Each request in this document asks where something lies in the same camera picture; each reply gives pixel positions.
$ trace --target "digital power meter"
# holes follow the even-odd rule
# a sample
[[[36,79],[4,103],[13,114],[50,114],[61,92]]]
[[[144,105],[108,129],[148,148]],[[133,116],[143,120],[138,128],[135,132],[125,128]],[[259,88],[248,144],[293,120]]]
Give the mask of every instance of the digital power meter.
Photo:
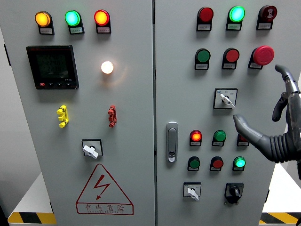
[[[79,82],[72,45],[28,46],[36,89],[77,89]]]

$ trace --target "white switch handle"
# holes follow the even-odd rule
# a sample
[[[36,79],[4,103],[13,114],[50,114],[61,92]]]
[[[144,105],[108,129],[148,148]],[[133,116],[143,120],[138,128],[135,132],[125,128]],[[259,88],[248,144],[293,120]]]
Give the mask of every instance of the white switch handle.
[[[223,102],[224,102],[226,105],[228,105],[228,106],[231,107],[232,109],[235,108],[235,106],[233,105],[232,101],[230,101],[230,99],[229,99],[228,97],[226,97],[226,96],[225,96],[224,94],[222,94],[222,93],[220,94],[220,96],[221,96]]]
[[[193,190],[193,189],[190,189],[190,188],[187,188],[187,189],[188,189],[188,194],[190,195],[190,197],[192,199],[194,199],[195,201],[199,201],[198,195],[196,194],[196,191]]]
[[[88,147],[87,145],[84,146],[83,152],[85,155],[89,155],[90,157],[97,159],[98,153],[95,151],[95,148],[93,147]]]

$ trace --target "gray metal panel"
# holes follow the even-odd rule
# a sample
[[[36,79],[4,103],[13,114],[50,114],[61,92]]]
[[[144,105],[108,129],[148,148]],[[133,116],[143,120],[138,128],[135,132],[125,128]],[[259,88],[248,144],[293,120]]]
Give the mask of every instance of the gray metal panel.
[[[85,34],[69,35],[64,15],[71,9],[81,14]],[[95,32],[99,9],[111,16],[111,35]],[[53,18],[54,36],[39,35],[34,16],[42,10]],[[58,225],[154,225],[152,1],[2,0],[0,25]],[[72,45],[79,89],[36,90],[29,45]],[[110,76],[100,71],[104,61],[114,64]],[[56,111],[63,104],[70,122],[61,129]],[[117,111],[114,128],[110,105]],[[102,139],[97,160],[82,152],[81,140],[91,138]],[[133,203],[133,216],[76,212],[75,202],[99,163]],[[103,195],[114,200],[120,194],[108,187]]]
[[[242,30],[225,31],[228,11],[241,4],[246,9]],[[278,9],[273,29],[257,31],[258,12],[264,5]],[[158,161],[158,225],[159,226],[256,226],[258,225],[274,163],[269,162],[253,146],[236,147],[237,132],[234,113],[241,113],[250,125],[268,135],[282,134],[285,120],[274,123],[272,112],[285,84],[274,69],[285,65],[295,78],[300,66],[299,1],[223,1],[223,0],[157,0],[156,5],[156,101]],[[198,10],[214,10],[211,32],[196,32]],[[271,64],[262,70],[248,69],[252,51],[270,45],[275,51]],[[194,70],[195,53],[206,48],[211,53],[208,71]],[[237,68],[221,70],[226,49],[240,52]],[[214,110],[215,88],[237,88],[235,110]],[[178,160],[167,163],[166,124],[179,124]],[[189,147],[189,134],[198,129],[203,134],[202,146]],[[227,134],[224,147],[212,147],[215,131]],[[188,159],[200,158],[198,172],[187,171]],[[221,172],[209,171],[213,157],[223,158]],[[244,156],[243,172],[233,172],[233,160]],[[183,182],[201,182],[200,201],[183,197]],[[238,205],[224,204],[228,182],[244,183]]]

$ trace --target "lightning bolt symbol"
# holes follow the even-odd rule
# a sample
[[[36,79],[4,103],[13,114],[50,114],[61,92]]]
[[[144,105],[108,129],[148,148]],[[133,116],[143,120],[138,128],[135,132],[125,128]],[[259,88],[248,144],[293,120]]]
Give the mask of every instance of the lightning bolt symbol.
[[[102,174],[102,175],[100,176],[100,178],[98,179],[96,185],[94,186],[94,188],[99,188],[99,187],[104,187],[104,186],[105,186],[103,192],[101,192],[101,194],[97,196],[96,200],[99,200],[99,199],[101,198],[102,193],[104,193],[104,191],[105,191],[105,190],[108,188],[108,186],[110,185],[110,184],[99,185],[100,182],[103,180],[103,178],[104,178],[104,174]]]

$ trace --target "yellow terminal connector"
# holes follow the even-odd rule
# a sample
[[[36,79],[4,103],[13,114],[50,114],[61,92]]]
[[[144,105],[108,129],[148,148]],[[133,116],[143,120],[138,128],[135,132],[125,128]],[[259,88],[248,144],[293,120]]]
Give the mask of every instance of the yellow terminal connector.
[[[59,115],[58,120],[61,121],[61,123],[59,124],[60,128],[64,128],[69,122],[67,107],[65,105],[62,105],[56,111],[56,113]]]

